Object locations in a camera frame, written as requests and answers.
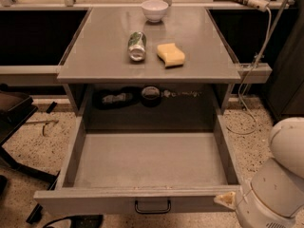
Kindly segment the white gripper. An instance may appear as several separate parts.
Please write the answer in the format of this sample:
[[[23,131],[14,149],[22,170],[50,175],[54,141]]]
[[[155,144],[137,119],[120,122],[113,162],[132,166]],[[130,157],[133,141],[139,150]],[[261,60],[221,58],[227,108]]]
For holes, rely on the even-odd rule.
[[[231,191],[214,197],[214,203],[235,210],[242,228],[293,228],[295,218],[284,218],[264,205],[246,180],[237,193]]]

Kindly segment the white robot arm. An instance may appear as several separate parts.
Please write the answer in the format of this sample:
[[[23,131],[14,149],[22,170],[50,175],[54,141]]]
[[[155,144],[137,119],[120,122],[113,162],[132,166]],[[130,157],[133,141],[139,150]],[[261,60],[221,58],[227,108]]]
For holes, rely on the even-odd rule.
[[[293,228],[304,207],[304,118],[275,124],[269,147],[273,156],[251,179],[214,198],[236,212],[242,228]]]

